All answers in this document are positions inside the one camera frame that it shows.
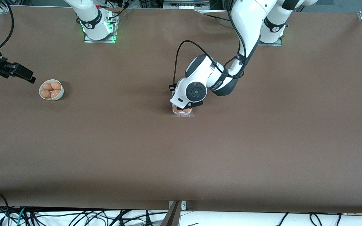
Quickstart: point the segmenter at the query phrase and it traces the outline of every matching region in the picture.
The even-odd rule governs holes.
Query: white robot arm
[[[76,12],[86,35],[92,40],[102,40],[113,32],[112,12],[97,8],[92,0],[64,0]]]
[[[276,1],[237,0],[234,3],[229,15],[239,35],[240,47],[230,69],[226,69],[207,54],[193,59],[185,71],[185,78],[178,81],[170,99],[178,110],[202,105],[207,89],[217,96],[226,96],[233,91],[258,45],[261,24]]]
[[[310,6],[318,0],[277,0],[276,5],[267,15],[261,27],[261,42],[274,43],[282,35],[286,28],[286,21],[293,9],[303,6]]]

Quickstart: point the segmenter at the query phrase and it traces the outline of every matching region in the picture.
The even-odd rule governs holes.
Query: gray floor
[[[357,13],[362,10],[362,0],[318,0],[303,12],[317,13]]]

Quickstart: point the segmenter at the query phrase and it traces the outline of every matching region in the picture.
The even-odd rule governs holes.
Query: blue cable
[[[18,217],[18,221],[16,222],[16,226],[19,226],[20,225],[20,218],[22,217],[22,214],[23,214],[23,211],[25,210],[26,207],[23,207],[23,209],[20,211],[19,213],[19,217]]]

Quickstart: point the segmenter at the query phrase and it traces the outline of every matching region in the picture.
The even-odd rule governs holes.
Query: table
[[[183,40],[215,60],[235,32],[192,10],[133,10],[117,43],[83,43],[70,8],[13,7],[1,52],[35,84],[0,77],[0,192],[15,206],[362,212],[362,21],[293,13],[232,94],[173,117]],[[10,28],[0,16],[0,42]],[[201,54],[180,50],[177,79]],[[59,101],[39,85],[57,79]]]

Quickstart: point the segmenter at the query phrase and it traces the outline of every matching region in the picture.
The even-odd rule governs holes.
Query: white bowl
[[[41,96],[41,91],[44,89],[44,88],[43,88],[43,84],[44,84],[44,83],[52,83],[52,82],[58,82],[58,83],[61,85],[61,91],[60,91],[59,94],[58,94],[56,97],[54,97],[54,98],[44,98],[44,97],[42,97],[42,96]],[[45,100],[58,100],[58,99],[60,99],[60,98],[62,97],[62,95],[63,95],[63,86],[62,86],[62,84],[61,84],[58,80],[50,79],[50,80],[45,81],[44,83],[42,83],[42,85],[41,85],[40,88],[39,88],[39,95],[40,95],[41,98],[43,98],[43,99],[45,99]]]

